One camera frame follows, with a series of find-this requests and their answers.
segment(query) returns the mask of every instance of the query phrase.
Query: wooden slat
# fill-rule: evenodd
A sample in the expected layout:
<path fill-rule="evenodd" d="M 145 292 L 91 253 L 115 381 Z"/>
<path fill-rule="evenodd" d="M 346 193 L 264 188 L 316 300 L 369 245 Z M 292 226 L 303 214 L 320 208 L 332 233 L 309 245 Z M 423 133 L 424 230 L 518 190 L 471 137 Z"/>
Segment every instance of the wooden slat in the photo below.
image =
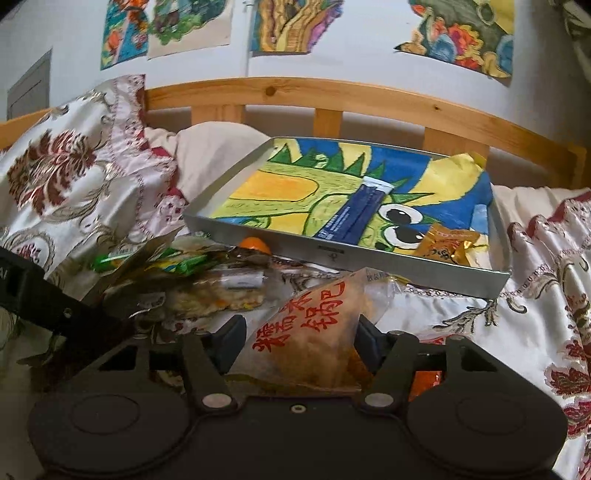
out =
<path fill-rule="evenodd" d="M 340 138 L 340 125 L 343 112 L 317 108 L 314 111 L 314 136 L 322 138 Z"/>
<path fill-rule="evenodd" d="M 457 135 L 441 132 L 432 128 L 425 129 L 423 150 L 442 155 L 476 152 L 488 158 L 491 148 L 488 145 L 458 137 Z"/>
<path fill-rule="evenodd" d="M 29 113 L 0 124 L 0 150 L 10 147 L 18 138 L 51 109 Z"/>
<path fill-rule="evenodd" d="M 380 116 L 499 148 L 552 171 L 570 187 L 575 155 L 566 147 L 488 113 L 418 93 L 337 80 L 248 77 L 148 90 L 148 108 L 284 105 Z"/>
<path fill-rule="evenodd" d="M 244 105 L 206 105 L 191 107 L 191 125 L 203 122 L 244 123 Z"/>
<path fill-rule="evenodd" d="M 587 164 L 587 149 L 578 145 L 569 144 L 568 149 L 575 154 L 577 164 L 574 168 L 572 189 L 591 187 L 591 166 Z"/>

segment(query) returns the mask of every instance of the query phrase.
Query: plastic bag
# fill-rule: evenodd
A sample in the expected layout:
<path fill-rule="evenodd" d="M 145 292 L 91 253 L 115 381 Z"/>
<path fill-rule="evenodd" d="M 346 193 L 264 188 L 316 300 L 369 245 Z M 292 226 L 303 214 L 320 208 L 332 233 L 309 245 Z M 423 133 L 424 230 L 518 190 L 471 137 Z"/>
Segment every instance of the plastic bag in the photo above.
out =
<path fill-rule="evenodd" d="M 182 235 L 162 242 L 151 256 L 144 255 L 133 268 L 126 268 L 130 257 L 113 273 L 102 306 L 107 314 L 121 320 L 140 315 L 143 320 L 162 321 L 161 309 L 175 289 L 190 287 L 194 279 L 228 260 L 229 248 L 207 238 Z"/>
<path fill-rule="evenodd" d="M 141 247 L 135 250 L 132 255 L 125 258 L 117 269 L 103 273 L 100 275 L 93 287 L 86 293 L 82 299 L 83 303 L 87 305 L 95 305 L 99 303 L 105 291 L 112 285 L 117 284 L 121 279 L 125 278 L 130 272 L 133 272 L 138 267 L 144 265 L 151 257 L 158 255 L 173 241 L 174 236 L 179 232 L 180 228 L 153 239 L 148 240 Z"/>
<path fill-rule="evenodd" d="M 273 271 L 239 268 L 183 278 L 144 278 L 113 288 L 103 300 L 107 314 L 136 323 L 138 331 L 161 322 L 165 329 L 189 333 L 225 310 L 270 307 L 288 297 Z"/>
<path fill-rule="evenodd" d="M 377 322 L 400 291 L 388 274 L 364 268 L 300 293 L 250 336 L 229 379 L 349 390 L 359 315 Z"/>

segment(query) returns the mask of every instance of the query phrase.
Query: yellow wrapper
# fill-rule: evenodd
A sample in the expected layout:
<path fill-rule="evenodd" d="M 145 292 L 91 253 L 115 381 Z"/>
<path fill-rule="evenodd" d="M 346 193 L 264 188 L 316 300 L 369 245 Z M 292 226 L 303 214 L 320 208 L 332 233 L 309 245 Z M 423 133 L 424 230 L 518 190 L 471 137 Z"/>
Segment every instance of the yellow wrapper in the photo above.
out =
<path fill-rule="evenodd" d="M 466 249 L 479 237 L 478 232 L 450 230 L 439 223 L 434 223 L 414 251 L 414 256 L 469 267 Z"/>

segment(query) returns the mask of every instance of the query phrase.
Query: metal tray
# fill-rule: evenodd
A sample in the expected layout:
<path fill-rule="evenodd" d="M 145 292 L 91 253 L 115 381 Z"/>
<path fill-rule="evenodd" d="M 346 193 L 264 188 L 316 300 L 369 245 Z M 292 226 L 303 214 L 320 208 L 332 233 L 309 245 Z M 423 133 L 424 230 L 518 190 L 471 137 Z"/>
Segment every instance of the metal tray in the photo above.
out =
<path fill-rule="evenodd" d="M 184 211 L 183 217 L 187 227 L 192 232 L 207 232 L 213 240 L 228 245 L 237 245 L 247 236 L 256 236 L 269 245 L 275 255 L 351 271 L 363 267 L 372 267 L 400 275 L 409 279 L 413 284 L 423 287 L 484 299 L 498 297 L 511 276 L 511 249 L 494 200 L 488 209 L 489 255 L 493 270 L 447 264 L 426 258 L 226 223 L 209 218 L 209 215 L 267 161 L 273 149 L 274 140 L 275 138 L 271 138 L 253 150 L 191 202 Z M 337 141 L 427 153 L 410 148 L 392 147 L 369 142 Z M 431 155 L 432 158 L 444 157 L 443 155 L 427 154 Z"/>

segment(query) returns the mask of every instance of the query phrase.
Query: floral bedspread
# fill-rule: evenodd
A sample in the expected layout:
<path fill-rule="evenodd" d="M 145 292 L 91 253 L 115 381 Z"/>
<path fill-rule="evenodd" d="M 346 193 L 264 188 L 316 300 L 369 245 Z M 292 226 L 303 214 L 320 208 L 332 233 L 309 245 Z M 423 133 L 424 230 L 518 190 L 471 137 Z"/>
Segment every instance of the floral bedspread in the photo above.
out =
<path fill-rule="evenodd" d="M 554 470 L 565 479 L 589 480 L 591 192 L 494 191 L 513 254 L 501 295 L 479 300 L 409 287 L 378 327 L 422 340 L 466 335 L 552 396 L 569 422 Z M 537 214 L 542 211 L 547 217 Z"/>
<path fill-rule="evenodd" d="M 72 281 L 113 247 L 183 226 L 177 162 L 144 135 L 144 77 L 109 80 L 54 108 L 0 153 L 0 245 L 81 299 Z M 0 312 L 0 349 L 15 316 Z"/>

